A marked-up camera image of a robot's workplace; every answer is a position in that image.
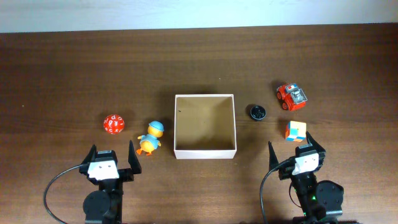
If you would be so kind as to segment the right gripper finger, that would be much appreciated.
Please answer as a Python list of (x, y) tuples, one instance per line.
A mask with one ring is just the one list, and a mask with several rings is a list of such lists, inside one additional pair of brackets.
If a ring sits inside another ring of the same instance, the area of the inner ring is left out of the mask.
[(271, 171), (279, 165), (279, 161), (277, 159), (275, 150), (270, 141), (268, 142), (268, 147), (269, 147), (269, 171)]
[(321, 145), (319, 145), (316, 140), (314, 140), (314, 138), (308, 131), (306, 132), (306, 135), (308, 144), (311, 144), (318, 153), (325, 153), (325, 149)]

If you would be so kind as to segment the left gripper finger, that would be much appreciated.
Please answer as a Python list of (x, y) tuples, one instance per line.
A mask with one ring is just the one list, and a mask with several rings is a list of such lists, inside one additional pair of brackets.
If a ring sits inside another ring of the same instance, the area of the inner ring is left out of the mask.
[(128, 163), (130, 165), (130, 168), (131, 168), (133, 174), (141, 174), (142, 173), (142, 167), (139, 163), (139, 160), (136, 155), (136, 151), (134, 150), (133, 142), (131, 140), (129, 141)]
[(94, 145), (92, 145), (89, 153), (86, 155), (86, 157), (82, 161), (82, 164), (90, 163), (93, 159), (95, 159), (95, 155), (96, 155), (96, 145), (94, 144)]

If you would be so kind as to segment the colourful puzzle cube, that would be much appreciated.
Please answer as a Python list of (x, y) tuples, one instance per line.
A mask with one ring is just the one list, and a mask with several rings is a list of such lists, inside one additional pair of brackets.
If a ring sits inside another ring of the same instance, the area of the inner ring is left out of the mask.
[(306, 139), (307, 124), (298, 121), (289, 121), (286, 125), (285, 139), (287, 141), (302, 142)]

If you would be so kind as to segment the red toy truck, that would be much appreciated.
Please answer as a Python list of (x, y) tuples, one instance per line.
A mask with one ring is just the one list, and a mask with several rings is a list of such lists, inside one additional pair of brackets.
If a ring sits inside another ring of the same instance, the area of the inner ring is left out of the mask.
[(307, 103), (307, 97), (296, 83), (287, 83), (277, 88), (277, 98), (282, 101), (282, 109), (295, 111), (303, 108)]

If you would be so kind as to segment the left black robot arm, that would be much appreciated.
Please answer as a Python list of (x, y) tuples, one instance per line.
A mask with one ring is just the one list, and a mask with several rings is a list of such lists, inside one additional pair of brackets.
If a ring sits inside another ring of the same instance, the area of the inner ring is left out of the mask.
[(129, 142), (129, 168), (119, 169), (114, 150), (98, 151), (93, 145), (81, 163), (79, 173), (98, 190), (86, 196), (83, 202), (85, 223), (113, 224), (122, 222), (123, 183), (132, 182), (136, 174), (142, 173), (133, 142)]

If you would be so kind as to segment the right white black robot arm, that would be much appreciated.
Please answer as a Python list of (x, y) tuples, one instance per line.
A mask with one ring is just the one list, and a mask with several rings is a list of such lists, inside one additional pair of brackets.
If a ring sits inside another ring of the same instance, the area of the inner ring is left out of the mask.
[(293, 223), (338, 223), (343, 214), (344, 188), (330, 180), (318, 181), (315, 173), (323, 166), (326, 150), (306, 133), (307, 144), (295, 148), (295, 155), (279, 162), (271, 142), (269, 146), (269, 171), (262, 183), (273, 172), (280, 180), (290, 180), (303, 215), (294, 217)]

